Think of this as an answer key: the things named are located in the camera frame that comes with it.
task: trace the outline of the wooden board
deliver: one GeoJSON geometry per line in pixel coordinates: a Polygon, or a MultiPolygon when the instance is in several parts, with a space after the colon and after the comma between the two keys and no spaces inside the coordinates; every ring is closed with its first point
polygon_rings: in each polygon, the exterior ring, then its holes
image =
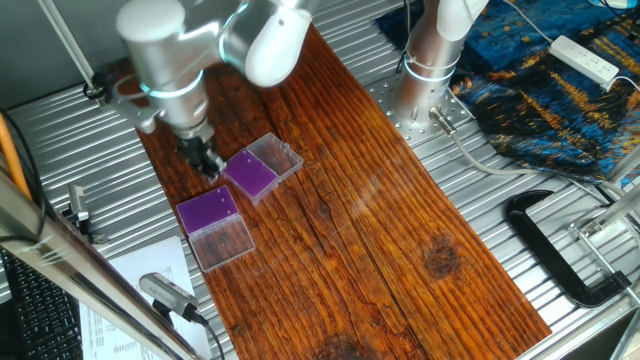
{"type": "MultiPolygon", "coordinates": [[[[223,156],[273,132],[305,161],[258,206],[256,250],[205,274],[241,359],[512,359],[550,330],[315,29],[283,85],[207,71],[223,156]]],[[[209,185],[141,135],[174,207],[209,185]]]]}

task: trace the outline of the blue fabric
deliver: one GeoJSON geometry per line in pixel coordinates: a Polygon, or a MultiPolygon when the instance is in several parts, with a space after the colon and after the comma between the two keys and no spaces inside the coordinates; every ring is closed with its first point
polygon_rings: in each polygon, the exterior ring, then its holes
{"type": "MultiPolygon", "coordinates": [[[[631,20],[579,0],[515,3],[550,38],[565,35],[638,79],[640,47],[631,20]]],[[[412,5],[412,18],[423,12],[412,5]]],[[[628,11],[635,17],[635,11],[628,11]]],[[[377,24],[404,48],[402,9],[377,24]]],[[[599,86],[548,54],[546,40],[500,0],[492,0],[467,38],[452,84],[501,155],[523,166],[599,183],[640,142],[640,95],[628,83],[599,86]]],[[[626,184],[640,172],[627,177],[626,184]]]]}

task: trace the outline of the white power strip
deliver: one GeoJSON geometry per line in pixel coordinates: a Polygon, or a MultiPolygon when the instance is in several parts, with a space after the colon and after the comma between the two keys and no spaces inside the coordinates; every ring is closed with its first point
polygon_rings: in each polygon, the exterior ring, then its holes
{"type": "Polygon", "coordinates": [[[617,67],[563,35],[551,44],[549,53],[600,85],[609,83],[619,71],[617,67]]]}

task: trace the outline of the purple box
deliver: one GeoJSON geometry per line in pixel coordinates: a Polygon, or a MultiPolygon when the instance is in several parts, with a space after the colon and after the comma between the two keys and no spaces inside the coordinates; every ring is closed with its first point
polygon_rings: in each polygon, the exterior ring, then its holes
{"type": "Polygon", "coordinates": [[[252,199],[262,198],[278,184],[278,175],[247,149],[227,162],[224,175],[252,199]]]}
{"type": "Polygon", "coordinates": [[[202,271],[215,269],[255,249],[228,187],[209,191],[176,208],[202,271]]]}
{"type": "Polygon", "coordinates": [[[189,235],[238,214],[236,203],[226,186],[185,201],[176,208],[189,235]]]}
{"type": "Polygon", "coordinates": [[[224,177],[233,182],[254,205],[278,184],[298,171],[304,161],[272,133],[268,133],[228,162],[224,177]]]}

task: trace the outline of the wood knot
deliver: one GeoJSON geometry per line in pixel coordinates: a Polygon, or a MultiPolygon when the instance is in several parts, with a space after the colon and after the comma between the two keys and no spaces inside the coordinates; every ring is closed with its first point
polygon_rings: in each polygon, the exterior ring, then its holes
{"type": "Polygon", "coordinates": [[[331,208],[329,208],[329,205],[323,202],[318,205],[318,211],[320,211],[320,214],[322,216],[328,216],[329,214],[331,214],[331,208]]]}
{"type": "Polygon", "coordinates": [[[325,341],[315,360],[369,360],[364,346],[348,336],[336,335],[325,341]]]}
{"type": "Polygon", "coordinates": [[[441,246],[429,251],[426,259],[429,273],[436,279],[449,275],[458,265],[458,254],[451,246],[441,246]]]}

